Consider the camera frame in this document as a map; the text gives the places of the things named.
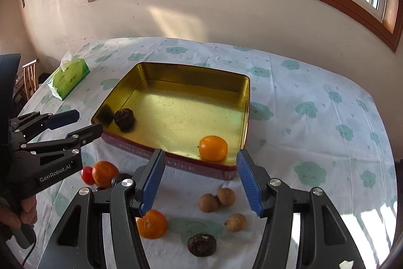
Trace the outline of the person's left hand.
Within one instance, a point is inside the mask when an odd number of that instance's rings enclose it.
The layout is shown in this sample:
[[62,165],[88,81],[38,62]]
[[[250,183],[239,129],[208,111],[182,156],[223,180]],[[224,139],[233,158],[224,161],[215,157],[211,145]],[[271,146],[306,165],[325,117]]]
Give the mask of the person's left hand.
[[36,196],[22,200],[20,206],[20,210],[13,211],[10,207],[1,204],[0,222],[11,228],[20,228],[22,224],[34,225],[38,220]]

